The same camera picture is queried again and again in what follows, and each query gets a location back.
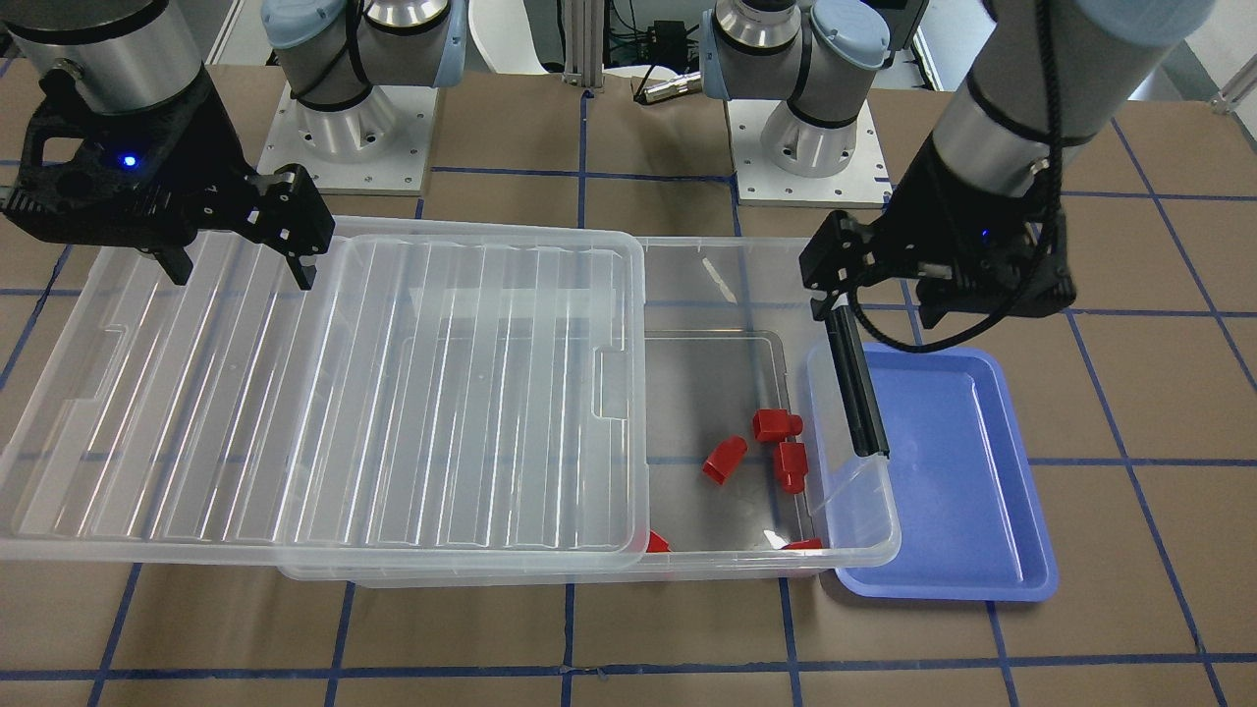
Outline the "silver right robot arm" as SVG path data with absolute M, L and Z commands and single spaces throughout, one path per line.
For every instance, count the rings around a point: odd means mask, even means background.
M 5 1 L 43 99 L 3 215 L 52 245 L 129 247 L 175 286 L 202 230 L 287 259 L 309 291 L 334 220 L 321 187 L 409 190 L 401 89 L 463 81 L 465 1 Z M 277 60 L 293 146 L 255 164 L 207 65 Z

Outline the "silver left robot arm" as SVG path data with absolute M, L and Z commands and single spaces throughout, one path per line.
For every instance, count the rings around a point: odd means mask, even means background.
M 822 317 L 886 279 L 916 281 L 923 323 L 952 312 L 1068 308 L 1063 172 L 1210 1 L 988 1 L 992 34 L 882 214 L 827 216 L 799 255 Z M 700 24 L 704 92 L 774 99 L 789 127 L 848 142 L 889 28 L 861 1 L 718 1 Z

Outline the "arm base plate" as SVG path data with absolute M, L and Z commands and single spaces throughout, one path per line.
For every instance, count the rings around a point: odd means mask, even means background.
M 881 208 L 892 192 L 869 103 L 852 125 L 804 125 L 782 99 L 729 99 L 729 146 L 740 204 Z
M 421 196 L 440 96 L 432 86 L 375 86 L 358 106 L 319 112 L 284 86 L 256 170 L 300 164 L 323 195 Z

